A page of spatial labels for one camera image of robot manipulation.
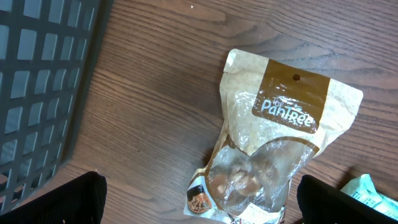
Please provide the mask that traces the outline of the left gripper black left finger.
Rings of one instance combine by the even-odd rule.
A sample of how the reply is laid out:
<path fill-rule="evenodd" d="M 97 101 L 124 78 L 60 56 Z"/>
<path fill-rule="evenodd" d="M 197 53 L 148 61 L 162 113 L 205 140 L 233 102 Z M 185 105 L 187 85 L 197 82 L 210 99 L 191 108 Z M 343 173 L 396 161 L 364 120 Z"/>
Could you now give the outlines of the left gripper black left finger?
<path fill-rule="evenodd" d="M 106 178 L 90 171 L 1 215 L 1 224 L 100 224 L 106 194 Z"/>

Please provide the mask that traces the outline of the brown snack pouch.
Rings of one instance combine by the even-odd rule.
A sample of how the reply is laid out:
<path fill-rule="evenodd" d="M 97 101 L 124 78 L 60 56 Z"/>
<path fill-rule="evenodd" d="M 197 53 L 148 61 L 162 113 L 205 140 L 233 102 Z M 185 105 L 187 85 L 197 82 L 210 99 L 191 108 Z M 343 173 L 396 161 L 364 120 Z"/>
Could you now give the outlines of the brown snack pouch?
<path fill-rule="evenodd" d="M 223 223 L 283 223 L 294 175 L 351 127 L 363 92 L 233 49 L 220 97 L 221 132 L 188 185 L 183 212 Z"/>

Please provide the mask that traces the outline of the teal snack wrapper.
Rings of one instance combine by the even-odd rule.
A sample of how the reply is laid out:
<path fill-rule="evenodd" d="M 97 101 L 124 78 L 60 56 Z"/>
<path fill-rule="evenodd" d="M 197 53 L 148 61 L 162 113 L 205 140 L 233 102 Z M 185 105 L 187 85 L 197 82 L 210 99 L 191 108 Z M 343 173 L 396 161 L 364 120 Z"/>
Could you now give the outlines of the teal snack wrapper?
<path fill-rule="evenodd" d="M 397 201 L 377 192 L 369 174 L 350 180 L 340 191 L 373 210 L 397 220 Z"/>

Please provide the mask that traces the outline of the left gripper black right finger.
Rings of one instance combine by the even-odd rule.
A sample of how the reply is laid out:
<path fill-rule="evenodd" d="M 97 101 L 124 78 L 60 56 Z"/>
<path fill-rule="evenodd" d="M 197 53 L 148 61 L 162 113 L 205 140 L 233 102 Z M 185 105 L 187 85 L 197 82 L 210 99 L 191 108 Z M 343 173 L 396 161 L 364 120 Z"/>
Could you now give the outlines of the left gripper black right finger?
<path fill-rule="evenodd" d="M 397 220 L 311 175 L 302 177 L 297 201 L 304 224 L 397 224 Z"/>

